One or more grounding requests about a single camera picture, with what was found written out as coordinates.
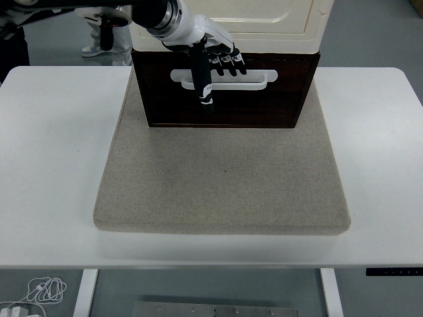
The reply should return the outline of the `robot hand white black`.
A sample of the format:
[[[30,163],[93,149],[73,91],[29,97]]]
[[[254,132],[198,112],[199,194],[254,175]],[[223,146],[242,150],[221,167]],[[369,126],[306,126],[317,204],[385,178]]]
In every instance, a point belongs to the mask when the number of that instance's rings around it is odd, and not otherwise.
[[[224,70],[232,76],[245,75],[245,62],[232,35],[220,24],[192,13],[183,1],[172,2],[170,8],[176,10],[176,17],[159,39],[166,48],[188,54],[194,90],[206,113],[212,114],[211,68],[219,75],[224,75]]]

